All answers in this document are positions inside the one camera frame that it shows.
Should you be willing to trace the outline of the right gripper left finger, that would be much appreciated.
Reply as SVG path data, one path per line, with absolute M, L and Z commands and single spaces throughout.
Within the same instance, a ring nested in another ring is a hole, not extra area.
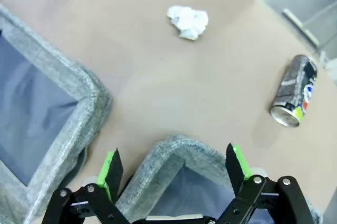
M 96 182 L 75 192 L 68 188 L 53 192 L 42 223 L 83 223 L 88 217 L 100 223 L 129 223 L 116 206 L 122 176 L 119 151 L 110 151 Z

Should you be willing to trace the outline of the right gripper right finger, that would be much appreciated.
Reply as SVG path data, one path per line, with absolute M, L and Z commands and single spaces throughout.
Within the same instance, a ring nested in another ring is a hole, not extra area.
M 253 174 L 240 147 L 228 144 L 225 167 L 235 194 L 216 223 L 248 223 L 255 210 L 266 209 L 274 223 L 314 223 L 297 180 L 277 181 Z

